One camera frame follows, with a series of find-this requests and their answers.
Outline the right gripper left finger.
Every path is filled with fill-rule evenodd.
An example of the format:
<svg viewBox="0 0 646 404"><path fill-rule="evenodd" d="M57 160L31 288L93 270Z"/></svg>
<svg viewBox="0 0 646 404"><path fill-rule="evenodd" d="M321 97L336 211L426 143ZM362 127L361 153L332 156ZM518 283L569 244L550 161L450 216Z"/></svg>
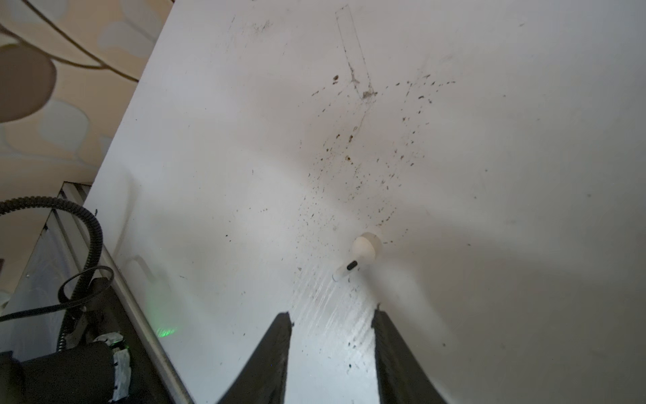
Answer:
<svg viewBox="0 0 646 404"><path fill-rule="evenodd" d="M293 322L277 314L219 403L284 403Z"/></svg>

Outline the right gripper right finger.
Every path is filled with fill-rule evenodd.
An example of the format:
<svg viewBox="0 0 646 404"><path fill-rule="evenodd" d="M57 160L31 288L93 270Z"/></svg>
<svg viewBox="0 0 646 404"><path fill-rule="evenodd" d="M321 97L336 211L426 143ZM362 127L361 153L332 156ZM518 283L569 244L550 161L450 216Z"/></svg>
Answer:
<svg viewBox="0 0 646 404"><path fill-rule="evenodd" d="M377 307L371 326L380 403L445 404L389 315Z"/></svg>

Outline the white earbud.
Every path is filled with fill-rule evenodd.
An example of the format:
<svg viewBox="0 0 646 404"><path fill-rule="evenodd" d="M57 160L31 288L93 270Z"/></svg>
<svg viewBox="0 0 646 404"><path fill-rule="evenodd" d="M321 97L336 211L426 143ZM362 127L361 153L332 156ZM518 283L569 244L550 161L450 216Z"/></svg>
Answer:
<svg viewBox="0 0 646 404"><path fill-rule="evenodd" d="M332 274L332 280L339 282L353 272L372 265L383 249L383 242L372 232L365 232L351 245L349 258Z"/></svg>

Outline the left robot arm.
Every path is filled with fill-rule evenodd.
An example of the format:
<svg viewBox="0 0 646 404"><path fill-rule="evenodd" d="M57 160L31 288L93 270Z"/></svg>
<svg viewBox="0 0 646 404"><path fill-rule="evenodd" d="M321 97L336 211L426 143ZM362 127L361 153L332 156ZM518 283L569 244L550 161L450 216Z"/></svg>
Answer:
<svg viewBox="0 0 646 404"><path fill-rule="evenodd" d="M1 213L47 209L67 212L87 229L85 264L57 291L57 303L3 314L2 322L25 320L61 312L61 327L53 353L20 360L12 350L1 353L3 403L138 403L151 398L140 373L144 365L131 347L127 332L102 325L103 317L121 313L112 284L116 272L102 265L102 227L83 206L47 196L5 200Z"/></svg>

